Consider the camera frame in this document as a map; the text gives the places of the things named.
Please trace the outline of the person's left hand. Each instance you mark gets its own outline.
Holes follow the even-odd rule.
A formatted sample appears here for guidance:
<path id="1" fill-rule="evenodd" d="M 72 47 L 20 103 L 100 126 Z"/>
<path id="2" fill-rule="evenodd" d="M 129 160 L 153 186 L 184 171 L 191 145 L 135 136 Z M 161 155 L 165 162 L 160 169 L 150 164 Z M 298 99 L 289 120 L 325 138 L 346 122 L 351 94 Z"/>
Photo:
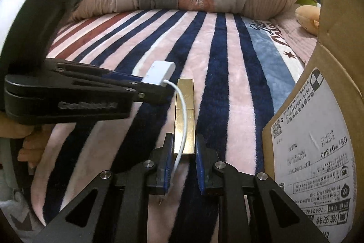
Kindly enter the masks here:
<path id="1" fill-rule="evenodd" d="M 31 169 L 39 165 L 54 127 L 55 125 L 52 124 L 42 126 L 22 125 L 1 112 L 1 137 L 23 140 L 17 160 L 27 162 Z"/>

